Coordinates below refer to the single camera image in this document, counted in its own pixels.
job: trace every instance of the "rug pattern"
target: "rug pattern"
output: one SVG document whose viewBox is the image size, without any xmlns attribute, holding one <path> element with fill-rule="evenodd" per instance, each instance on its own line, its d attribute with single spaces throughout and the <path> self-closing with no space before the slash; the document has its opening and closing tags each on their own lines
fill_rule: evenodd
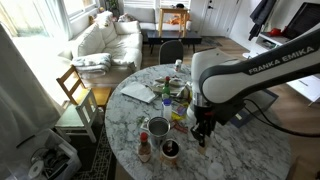
<svg viewBox="0 0 320 180">
<path fill-rule="evenodd" d="M 109 145 L 105 126 L 103 125 L 98 141 L 96 154 L 91 170 L 79 171 L 73 176 L 73 180 L 107 180 L 114 179 L 116 158 Z"/>
</svg>

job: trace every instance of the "hanging cloth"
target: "hanging cloth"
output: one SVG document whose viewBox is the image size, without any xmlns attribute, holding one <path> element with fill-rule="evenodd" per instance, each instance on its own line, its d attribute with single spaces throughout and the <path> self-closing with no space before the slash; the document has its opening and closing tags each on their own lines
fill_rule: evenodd
<svg viewBox="0 0 320 180">
<path fill-rule="evenodd" d="M 277 0 L 262 0 L 251 13 L 250 18 L 255 24 L 250 31 L 249 41 L 251 41 L 253 37 L 259 35 L 261 28 L 266 23 L 276 1 Z"/>
</svg>

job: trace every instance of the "desk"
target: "desk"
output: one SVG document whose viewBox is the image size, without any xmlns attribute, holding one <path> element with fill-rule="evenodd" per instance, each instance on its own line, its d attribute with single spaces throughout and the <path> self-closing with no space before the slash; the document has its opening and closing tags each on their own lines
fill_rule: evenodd
<svg viewBox="0 0 320 180">
<path fill-rule="evenodd" d="M 184 25 L 183 25 L 183 35 L 182 37 L 186 36 L 186 24 L 187 24 L 187 14 L 188 9 L 187 8 L 176 8 L 172 6 L 163 6 L 160 7 L 160 16 L 159 16 L 159 36 L 162 36 L 162 23 L 163 23 L 163 14 L 164 13 L 176 13 L 180 14 L 180 19 L 183 19 Z M 181 32 L 181 21 L 179 22 L 179 32 Z"/>
</svg>

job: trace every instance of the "black chair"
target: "black chair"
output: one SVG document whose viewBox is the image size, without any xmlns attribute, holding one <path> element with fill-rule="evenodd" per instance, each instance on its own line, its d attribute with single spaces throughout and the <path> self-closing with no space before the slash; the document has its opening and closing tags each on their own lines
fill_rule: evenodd
<svg viewBox="0 0 320 180">
<path fill-rule="evenodd" d="M 159 64 L 174 64 L 177 59 L 183 61 L 183 44 L 178 40 L 163 43 L 159 51 Z"/>
</svg>

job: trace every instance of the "paper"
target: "paper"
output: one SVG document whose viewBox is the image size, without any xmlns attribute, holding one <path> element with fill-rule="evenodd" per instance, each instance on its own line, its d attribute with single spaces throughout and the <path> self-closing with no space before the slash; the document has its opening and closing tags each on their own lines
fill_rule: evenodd
<svg viewBox="0 0 320 180">
<path fill-rule="evenodd" d="M 150 103 L 157 97 L 150 87 L 139 82 L 132 82 L 128 84 L 120 92 L 146 103 Z"/>
</svg>

